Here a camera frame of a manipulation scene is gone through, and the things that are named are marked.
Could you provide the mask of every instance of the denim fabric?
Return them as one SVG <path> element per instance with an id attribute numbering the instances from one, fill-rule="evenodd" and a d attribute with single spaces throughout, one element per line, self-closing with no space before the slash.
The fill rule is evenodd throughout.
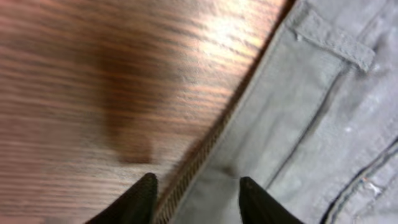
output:
<path id="1" fill-rule="evenodd" d="M 395 219 L 397 26 L 393 0 L 296 2 L 172 223 L 240 223 L 242 176 L 305 223 Z"/>

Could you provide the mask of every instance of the brown wood grain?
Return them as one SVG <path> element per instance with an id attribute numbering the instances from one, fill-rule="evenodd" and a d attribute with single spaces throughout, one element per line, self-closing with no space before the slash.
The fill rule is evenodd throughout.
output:
<path id="1" fill-rule="evenodd" d="M 0 0 L 0 222 L 81 223 L 164 191 L 284 0 Z"/>

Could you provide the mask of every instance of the garment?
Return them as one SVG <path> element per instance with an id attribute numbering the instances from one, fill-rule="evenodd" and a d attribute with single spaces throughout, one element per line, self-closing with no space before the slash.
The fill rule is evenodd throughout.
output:
<path id="1" fill-rule="evenodd" d="M 171 223 L 241 223 L 242 176 L 305 223 L 396 223 L 397 27 L 396 0 L 297 1 Z"/>

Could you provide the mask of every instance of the zipper teeth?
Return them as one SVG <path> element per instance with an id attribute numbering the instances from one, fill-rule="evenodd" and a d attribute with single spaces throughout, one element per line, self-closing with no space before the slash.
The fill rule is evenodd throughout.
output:
<path id="1" fill-rule="evenodd" d="M 173 189 L 167 194 L 164 203 L 160 205 L 157 215 L 155 216 L 154 223 L 167 224 L 170 221 L 175 209 L 177 208 L 178 202 L 182 198 L 190 181 L 193 179 L 198 169 L 209 155 L 211 148 L 213 148 L 218 137 L 223 132 L 226 124 L 231 119 L 231 115 L 233 114 L 236 105 L 237 102 L 234 103 L 232 108 L 221 120 L 220 124 L 216 125 L 215 130 L 212 132 L 210 137 L 204 141 L 202 147 L 198 150 L 195 157 L 187 164 L 186 169 L 183 169 L 181 177 L 177 180 L 177 183 L 174 185 Z"/>

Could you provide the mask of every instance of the wooden table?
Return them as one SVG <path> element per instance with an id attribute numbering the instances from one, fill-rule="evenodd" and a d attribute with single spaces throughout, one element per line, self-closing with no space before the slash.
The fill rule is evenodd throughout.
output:
<path id="1" fill-rule="evenodd" d="M 81 223 L 146 172 L 161 194 L 244 86 L 282 6 L 1 0 L 0 223 Z"/>

